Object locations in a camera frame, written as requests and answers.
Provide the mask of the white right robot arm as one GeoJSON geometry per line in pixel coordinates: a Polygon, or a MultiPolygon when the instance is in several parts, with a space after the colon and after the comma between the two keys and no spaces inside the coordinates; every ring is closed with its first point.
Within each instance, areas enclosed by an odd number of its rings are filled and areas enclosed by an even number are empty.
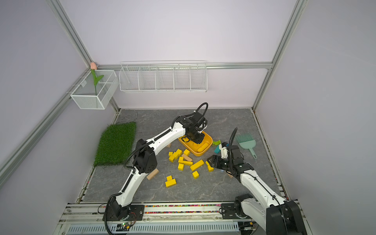
{"type": "Polygon", "coordinates": [[[238,146],[225,147],[227,157],[213,155],[207,159],[213,168],[221,169],[236,178],[249,194],[235,200],[237,214],[252,218],[268,235],[288,235],[295,231],[306,235],[299,206],[275,193],[257,174],[250,163],[244,162],[238,146]]]}

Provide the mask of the yellow plastic tub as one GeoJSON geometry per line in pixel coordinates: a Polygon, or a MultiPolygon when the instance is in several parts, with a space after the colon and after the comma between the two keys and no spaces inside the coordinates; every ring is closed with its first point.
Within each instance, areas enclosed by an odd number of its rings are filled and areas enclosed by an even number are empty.
{"type": "Polygon", "coordinates": [[[202,134],[204,134],[204,139],[200,144],[190,141],[186,136],[182,136],[178,140],[190,153],[196,157],[200,157],[206,153],[213,144],[213,139],[209,134],[205,131],[203,131],[202,134]]]}

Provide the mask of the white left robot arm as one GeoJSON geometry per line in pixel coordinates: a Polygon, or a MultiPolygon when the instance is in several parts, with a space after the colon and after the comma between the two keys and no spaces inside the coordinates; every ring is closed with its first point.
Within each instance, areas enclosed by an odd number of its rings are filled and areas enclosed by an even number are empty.
{"type": "Polygon", "coordinates": [[[205,114],[196,110],[187,116],[177,116],[170,127],[157,136],[147,140],[138,140],[136,149],[131,153],[133,163],[129,176],[119,192],[109,197],[103,221],[111,217],[115,221],[126,219],[130,214],[130,205],[140,184],[157,168],[156,157],[159,152],[183,136],[196,144],[202,143],[205,137],[203,130],[206,126],[205,114]]]}

